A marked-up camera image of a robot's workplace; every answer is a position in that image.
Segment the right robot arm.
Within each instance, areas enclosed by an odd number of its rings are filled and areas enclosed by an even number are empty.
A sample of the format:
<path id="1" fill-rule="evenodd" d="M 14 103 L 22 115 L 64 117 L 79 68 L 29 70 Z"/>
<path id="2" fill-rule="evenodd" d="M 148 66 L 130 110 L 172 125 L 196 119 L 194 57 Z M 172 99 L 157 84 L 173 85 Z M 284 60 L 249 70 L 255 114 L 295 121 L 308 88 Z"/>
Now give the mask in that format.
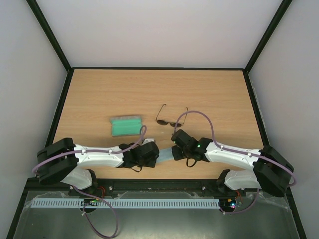
<path id="1" fill-rule="evenodd" d="M 269 145 L 262 149 L 217 146 L 212 139 L 196 140 L 182 129 L 176 131 L 171 140 L 175 143 L 172 147 L 175 161 L 193 159 L 240 168 L 240 171 L 226 169 L 221 173 L 217 189 L 223 195 L 238 189 L 261 189 L 272 196 L 283 197 L 294 172 L 293 166 Z"/>

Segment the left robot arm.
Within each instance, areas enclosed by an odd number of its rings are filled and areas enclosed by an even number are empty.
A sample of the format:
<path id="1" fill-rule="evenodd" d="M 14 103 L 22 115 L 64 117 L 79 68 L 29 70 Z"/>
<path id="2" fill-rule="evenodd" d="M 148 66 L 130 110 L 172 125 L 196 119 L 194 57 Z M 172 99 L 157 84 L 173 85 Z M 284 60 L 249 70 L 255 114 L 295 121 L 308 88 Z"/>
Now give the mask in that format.
<path id="1" fill-rule="evenodd" d="M 41 185 L 62 182 L 85 190 L 97 188 L 94 167 L 154 168 L 159 154 L 156 143 L 148 139 L 142 144 L 94 148 L 75 144 L 72 138 L 64 138 L 37 153 L 38 164 L 33 172 L 38 175 Z"/>

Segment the light blue cleaning cloth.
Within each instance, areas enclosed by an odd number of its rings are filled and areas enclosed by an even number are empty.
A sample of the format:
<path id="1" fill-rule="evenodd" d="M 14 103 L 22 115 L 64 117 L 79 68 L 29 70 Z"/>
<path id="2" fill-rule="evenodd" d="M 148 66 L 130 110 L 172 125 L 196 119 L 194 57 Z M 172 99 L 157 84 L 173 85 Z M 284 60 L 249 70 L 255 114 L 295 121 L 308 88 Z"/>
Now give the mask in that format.
<path id="1" fill-rule="evenodd" d="M 174 157 L 172 154 L 172 148 L 170 147 L 170 148 L 161 149 L 159 151 L 159 156 L 157 158 L 156 164 L 170 161 L 170 160 L 174 160 Z"/>

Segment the grey glasses case green lining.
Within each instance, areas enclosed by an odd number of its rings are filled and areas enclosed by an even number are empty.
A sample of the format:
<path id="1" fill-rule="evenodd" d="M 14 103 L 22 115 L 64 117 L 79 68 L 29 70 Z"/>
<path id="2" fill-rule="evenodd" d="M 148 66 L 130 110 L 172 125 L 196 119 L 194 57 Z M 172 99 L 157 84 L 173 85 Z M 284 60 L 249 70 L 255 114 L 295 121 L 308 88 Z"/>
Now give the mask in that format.
<path id="1" fill-rule="evenodd" d="M 141 116 L 112 117 L 110 123 L 113 137 L 138 135 L 142 127 L 142 118 Z"/>

